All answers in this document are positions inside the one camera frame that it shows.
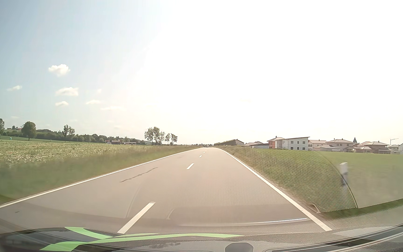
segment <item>grass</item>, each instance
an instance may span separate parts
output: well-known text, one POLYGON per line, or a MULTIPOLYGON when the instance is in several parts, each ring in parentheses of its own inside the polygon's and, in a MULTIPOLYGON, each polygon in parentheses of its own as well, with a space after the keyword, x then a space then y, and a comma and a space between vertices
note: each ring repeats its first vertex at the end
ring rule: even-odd
POLYGON ((383 205, 379 208, 386 208, 391 205, 384 203, 403 199, 403 155, 221 148, 288 194, 302 202, 314 203, 321 212, 380 204, 383 205), (342 162, 348 163, 348 184, 353 197, 344 190, 337 171, 342 162))
POLYGON ((0 140, 0 204, 193 148, 0 140))

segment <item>sky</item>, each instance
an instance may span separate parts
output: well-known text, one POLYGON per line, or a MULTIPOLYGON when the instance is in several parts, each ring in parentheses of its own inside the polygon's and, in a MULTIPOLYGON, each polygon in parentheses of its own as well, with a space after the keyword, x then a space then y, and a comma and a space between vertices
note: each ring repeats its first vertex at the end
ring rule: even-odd
POLYGON ((6 127, 403 142, 402 1, 0 0, 6 127))

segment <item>tall tree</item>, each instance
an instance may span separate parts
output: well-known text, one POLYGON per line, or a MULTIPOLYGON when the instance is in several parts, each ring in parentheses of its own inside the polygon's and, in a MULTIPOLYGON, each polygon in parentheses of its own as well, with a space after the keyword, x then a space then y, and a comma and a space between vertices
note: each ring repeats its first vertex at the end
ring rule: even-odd
POLYGON ((3 118, 0 118, 0 139, 1 139, 1 134, 4 133, 4 121, 3 118))
POLYGON ((153 139, 155 140, 155 144, 157 144, 161 139, 161 130, 158 127, 153 127, 153 139))
POLYGON ((169 141, 171 140, 171 134, 168 133, 168 134, 166 135, 166 137, 164 138, 164 140, 167 142, 167 144, 169 144, 169 141))
POLYGON ((144 132, 144 138, 147 141, 152 142, 152 145, 153 145, 153 128, 152 127, 148 128, 147 131, 144 132))
POLYGON ((26 122, 21 129, 21 133, 29 138, 30 141, 31 138, 34 138, 37 135, 37 128, 35 126, 35 123, 26 122))
POLYGON ((66 124, 65 126, 63 126, 63 131, 62 131, 63 138, 65 140, 66 140, 66 136, 68 135, 68 132, 69 132, 69 126, 68 126, 68 124, 66 124))

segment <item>road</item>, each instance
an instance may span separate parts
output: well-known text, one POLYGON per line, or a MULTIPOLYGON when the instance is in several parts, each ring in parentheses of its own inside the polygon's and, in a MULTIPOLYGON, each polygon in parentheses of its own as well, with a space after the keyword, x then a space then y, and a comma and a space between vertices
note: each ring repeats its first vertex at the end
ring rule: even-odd
POLYGON ((240 235, 328 228, 295 205, 226 152, 199 148, 1 207, 0 233, 63 226, 240 235))

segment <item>cloud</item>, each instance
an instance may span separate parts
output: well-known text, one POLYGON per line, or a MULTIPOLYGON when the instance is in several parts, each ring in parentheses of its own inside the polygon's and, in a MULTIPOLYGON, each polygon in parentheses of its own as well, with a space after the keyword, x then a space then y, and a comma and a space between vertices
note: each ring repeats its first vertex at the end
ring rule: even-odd
POLYGON ((90 100, 90 101, 87 101, 85 104, 86 105, 88 105, 88 104, 100 104, 100 100, 90 100))
POLYGON ((22 89, 22 88, 23 88, 23 86, 17 85, 17 86, 14 86, 14 87, 8 88, 8 89, 7 89, 7 91, 20 90, 20 89, 22 89))
POLYGON ((65 64, 61 64, 59 66, 51 66, 48 68, 48 71, 51 73, 55 73, 58 77, 65 75, 67 72, 71 71, 69 67, 65 64))
POLYGON ((64 107, 64 106, 68 106, 69 103, 67 103, 66 101, 60 101, 60 102, 56 102, 56 107, 64 107))
POLYGON ((56 91, 56 95, 78 96, 78 87, 64 87, 56 91))
POLYGON ((107 108, 101 108, 100 110, 118 110, 118 109, 122 109, 122 107, 118 107, 118 106, 109 106, 107 108))

